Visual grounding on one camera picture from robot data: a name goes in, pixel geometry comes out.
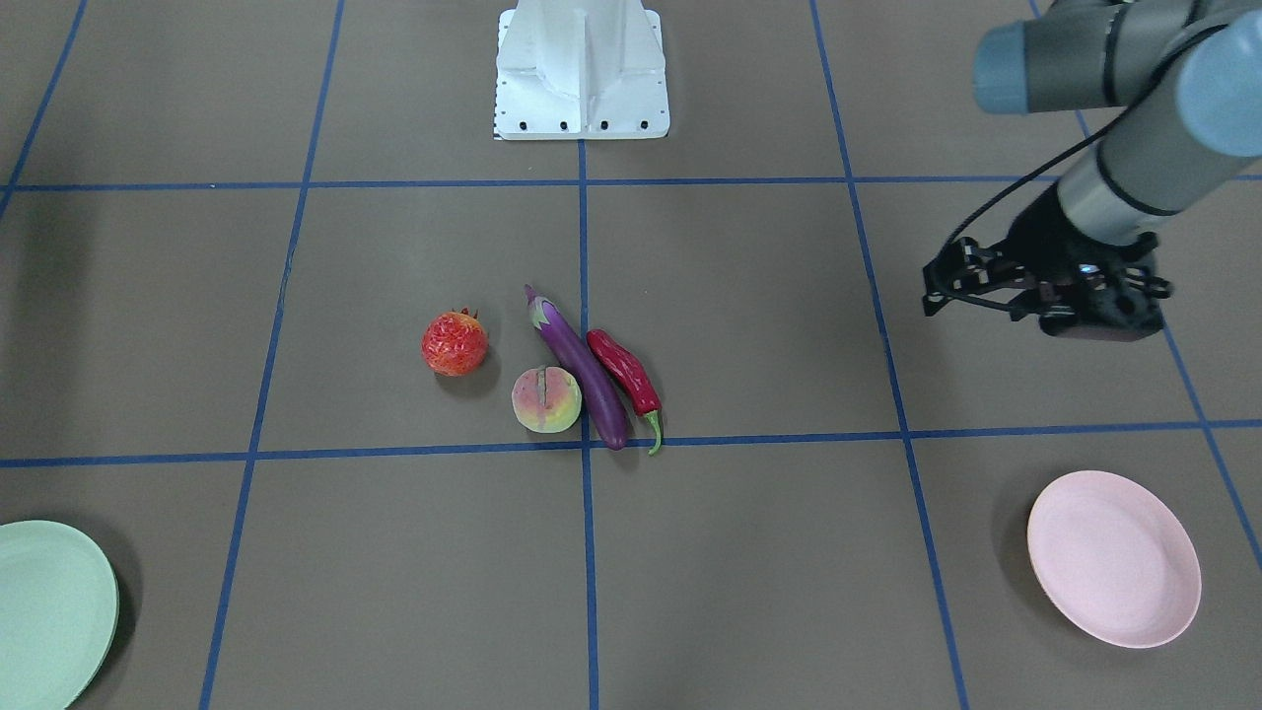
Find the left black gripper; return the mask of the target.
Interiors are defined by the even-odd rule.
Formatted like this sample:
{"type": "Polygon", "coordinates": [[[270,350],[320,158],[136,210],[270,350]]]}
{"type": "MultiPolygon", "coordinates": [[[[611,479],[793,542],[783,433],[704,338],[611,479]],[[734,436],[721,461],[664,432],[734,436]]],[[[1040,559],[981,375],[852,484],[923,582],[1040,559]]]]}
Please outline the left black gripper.
{"type": "Polygon", "coordinates": [[[1001,256],[1034,279],[1031,295],[1017,301],[1045,335],[1133,342],[1164,330],[1157,246],[1153,231],[1122,246],[1087,237],[1049,187],[1013,219],[1001,256]]]}

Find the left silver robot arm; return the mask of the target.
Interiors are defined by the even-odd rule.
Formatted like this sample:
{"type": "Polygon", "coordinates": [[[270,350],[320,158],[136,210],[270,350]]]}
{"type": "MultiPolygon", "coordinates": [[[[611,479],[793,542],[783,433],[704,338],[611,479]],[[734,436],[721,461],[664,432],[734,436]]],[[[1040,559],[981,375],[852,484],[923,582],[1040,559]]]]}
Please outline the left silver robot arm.
{"type": "Polygon", "coordinates": [[[1157,230],[1259,161],[1257,1],[1055,1],[997,26],[972,67],[992,115],[1118,108],[994,246],[964,240],[925,270],[941,298],[1036,317],[1045,335],[1141,340],[1172,288],[1157,230]]]}

